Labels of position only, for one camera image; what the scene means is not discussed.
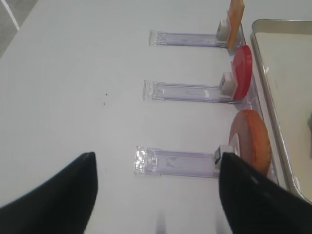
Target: plastic slot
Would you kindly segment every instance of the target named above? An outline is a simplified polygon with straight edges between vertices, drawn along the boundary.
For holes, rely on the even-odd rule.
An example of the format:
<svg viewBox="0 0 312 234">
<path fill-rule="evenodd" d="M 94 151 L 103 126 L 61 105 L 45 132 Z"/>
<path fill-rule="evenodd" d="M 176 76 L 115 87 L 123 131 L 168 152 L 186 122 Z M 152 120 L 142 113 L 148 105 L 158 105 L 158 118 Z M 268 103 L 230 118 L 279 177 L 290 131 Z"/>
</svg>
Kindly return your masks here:
<svg viewBox="0 0 312 234">
<path fill-rule="evenodd" d="M 218 178 L 213 154 L 136 148 L 135 174 Z"/>
<path fill-rule="evenodd" d="M 231 96 L 222 95 L 220 86 L 172 84 L 144 81 L 143 100 L 175 100 L 236 103 Z"/>
<path fill-rule="evenodd" d="M 217 42 L 215 34 L 186 34 L 150 31 L 150 45 L 153 46 L 201 46 L 226 47 L 226 42 Z"/>
</svg>

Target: orange round object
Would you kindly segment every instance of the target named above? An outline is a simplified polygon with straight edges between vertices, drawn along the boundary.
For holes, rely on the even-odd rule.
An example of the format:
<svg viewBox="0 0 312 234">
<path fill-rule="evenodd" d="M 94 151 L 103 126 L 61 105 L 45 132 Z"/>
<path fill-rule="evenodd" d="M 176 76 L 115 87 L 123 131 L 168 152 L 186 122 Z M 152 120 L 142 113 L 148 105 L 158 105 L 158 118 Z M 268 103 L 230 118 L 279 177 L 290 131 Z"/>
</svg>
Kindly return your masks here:
<svg viewBox="0 0 312 234">
<path fill-rule="evenodd" d="M 229 143 L 234 134 L 238 134 L 240 157 L 266 176 L 271 163 L 271 146 L 268 130 L 258 112 L 238 112 L 231 125 Z"/>
</svg>

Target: gray floor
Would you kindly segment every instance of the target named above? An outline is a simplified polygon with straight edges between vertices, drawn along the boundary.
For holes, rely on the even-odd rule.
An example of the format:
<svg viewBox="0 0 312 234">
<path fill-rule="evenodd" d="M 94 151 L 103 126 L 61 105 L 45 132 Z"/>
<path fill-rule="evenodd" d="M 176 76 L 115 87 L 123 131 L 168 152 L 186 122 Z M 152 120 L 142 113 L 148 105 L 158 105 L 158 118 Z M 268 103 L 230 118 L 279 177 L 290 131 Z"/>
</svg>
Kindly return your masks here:
<svg viewBox="0 0 312 234">
<path fill-rule="evenodd" d="M 30 11 L 38 0 L 5 0 L 10 7 L 14 18 L 19 27 L 22 26 Z M 6 8 L 0 1 L 0 58 L 11 40 L 17 33 L 17 29 L 7 12 Z"/>
</svg>

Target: white table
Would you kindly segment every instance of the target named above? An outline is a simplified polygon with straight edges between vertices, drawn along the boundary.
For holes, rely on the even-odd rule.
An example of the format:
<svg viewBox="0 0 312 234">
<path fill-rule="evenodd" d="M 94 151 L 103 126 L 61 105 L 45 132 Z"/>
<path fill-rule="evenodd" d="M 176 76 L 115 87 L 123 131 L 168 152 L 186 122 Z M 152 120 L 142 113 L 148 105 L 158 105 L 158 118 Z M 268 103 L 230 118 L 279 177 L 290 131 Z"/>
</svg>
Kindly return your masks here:
<svg viewBox="0 0 312 234">
<path fill-rule="evenodd" d="M 312 20 L 310 0 L 245 5 L 249 45 L 256 19 Z M 169 234 L 230 233 L 216 179 L 133 174 L 136 146 L 213 152 L 227 143 L 232 106 L 141 95 L 145 79 L 218 84 L 230 68 L 227 52 L 149 47 L 148 36 L 214 33 L 228 7 L 229 0 L 40 0 L 0 60 L 0 205 L 94 151 L 99 191 L 87 234 L 154 234 L 158 220 Z"/>
</svg>

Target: orange object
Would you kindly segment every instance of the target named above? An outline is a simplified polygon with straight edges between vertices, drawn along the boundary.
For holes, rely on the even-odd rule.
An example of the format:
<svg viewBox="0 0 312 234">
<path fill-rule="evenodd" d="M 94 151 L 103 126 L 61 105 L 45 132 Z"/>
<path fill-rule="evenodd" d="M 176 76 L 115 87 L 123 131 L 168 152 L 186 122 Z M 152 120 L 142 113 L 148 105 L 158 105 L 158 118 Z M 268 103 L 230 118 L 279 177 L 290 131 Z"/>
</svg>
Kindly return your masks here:
<svg viewBox="0 0 312 234">
<path fill-rule="evenodd" d="M 271 145 L 268 130 L 258 112 L 238 112 L 231 125 L 229 142 L 234 134 L 238 134 L 240 157 L 266 176 L 271 163 Z"/>
<path fill-rule="evenodd" d="M 237 32 L 241 24 L 245 5 L 243 0 L 231 0 L 230 8 L 228 11 L 229 21 L 231 24 L 231 32 L 228 39 L 228 48 L 233 50 L 236 43 Z"/>
</svg>

